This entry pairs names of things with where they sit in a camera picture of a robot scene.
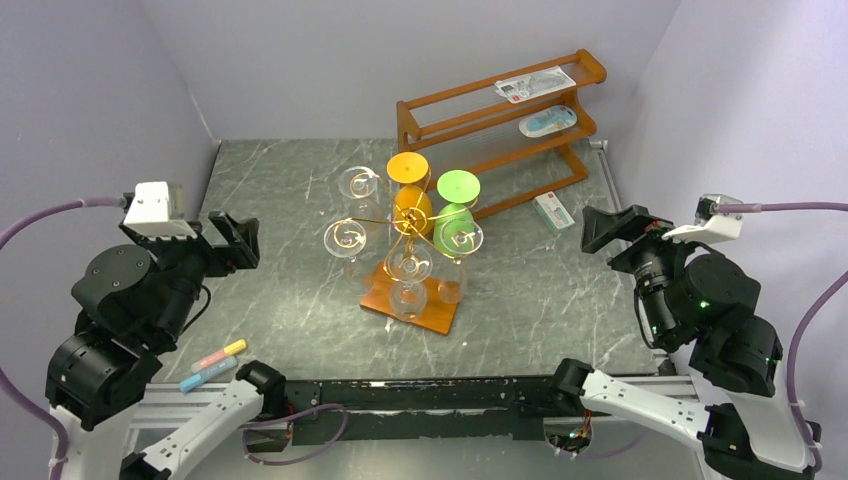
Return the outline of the clear wine glass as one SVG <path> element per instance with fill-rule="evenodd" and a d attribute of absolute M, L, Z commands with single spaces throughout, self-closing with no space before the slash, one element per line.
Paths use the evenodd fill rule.
<path fill-rule="evenodd" d="M 430 253 L 414 243 L 399 246 L 389 254 L 384 267 L 393 281 L 389 291 L 393 315 L 404 322 L 419 320 L 428 301 L 424 282 L 434 267 Z"/>
<path fill-rule="evenodd" d="M 369 167 L 354 166 L 346 169 L 337 181 L 340 193 L 349 200 L 350 216 L 368 225 L 386 219 L 378 202 L 378 175 Z"/>
<path fill-rule="evenodd" d="M 438 293 L 445 303 L 458 304 L 467 286 L 463 260 L 480 249 L 484 241 L 483 230 L 473 219 L 453 219 L 443 224 L 439 240 L 441 252 L 450 259 L 450 264 L 439 280 Z"/>
<path fill-rule="evenodd" d="M 329 225 L 323 236 L 326 251 L 342 263 L 343 279 L 355 295 L 362 296 L 370 288 L 365 267 L 359 255 L 367 243 L 367 232 L 361 223 L 346 218 Z"/>

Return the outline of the green plastic wine glass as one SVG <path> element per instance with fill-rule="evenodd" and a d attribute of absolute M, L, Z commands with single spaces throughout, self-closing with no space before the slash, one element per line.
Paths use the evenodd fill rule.
<path fill-rule="evenodd" d="M 480 180 L 467 170 L 450 170 L 439 177 L 437 192 L 447 204 L 434 221 L 433 243 L 437 250 L 444 250 L 441 234 L 448 221 L 473 218 L 469 207 L 476 201 L 480 191 Z"/>

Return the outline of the orange plastic wine glass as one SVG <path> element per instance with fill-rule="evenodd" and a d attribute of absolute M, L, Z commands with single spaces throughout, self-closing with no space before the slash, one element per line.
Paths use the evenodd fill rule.
<path fill-rule="evenodd" d="M 426 187 L 430 180 L 427 159 L 416 152 L 401 152 L 387 164 L 390 179 L 400 188 L 392 200 L 393 227 L 406 236 L 427 237 L 434 227 L 432 203 Z"/>

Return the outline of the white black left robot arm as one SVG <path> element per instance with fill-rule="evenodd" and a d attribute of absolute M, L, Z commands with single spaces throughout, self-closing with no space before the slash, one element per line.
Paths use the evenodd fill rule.
<path fill-rule="evenodd" d="M 73 334 L 53 354 L 46 398 L 64 428 L 54 479 L 179 479 L 227 436 L 251 421 L 291 412 L 285 376 L 259 361 L 241 366 L 210 405 L 158 449 L 126 453 L 126 436 L 161 356 L 177 349 L 209 278 L 255 268 L 259 222 L 214 211 L 222 236 L 211 244 L 197 221 L 152 228 L 122 221 L 128 242 L 96 256 L 72 287 L 80 305 Z"/>

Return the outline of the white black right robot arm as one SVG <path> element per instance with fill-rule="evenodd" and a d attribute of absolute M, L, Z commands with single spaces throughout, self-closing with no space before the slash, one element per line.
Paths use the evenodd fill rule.
<path fill-rule="evenodd" d="M 684 226 L 639 205 L 583 209 L 583 252 L 626 243 L 608 264 L 634 279 L 654 347 L 673 353 L 690 345 L 691 368 L 727 401 L 677 400 L 565 359 L 549 384 L 556 411 L 631 421 L 701 452 L 729 479 L 814 477 L 821 430 L 793 413 L 778 333 L 756 314 L 761 286 L 716 248 L 738 238 L 748 212 L 722 196 L 703 197 L 695 222 Z"/>

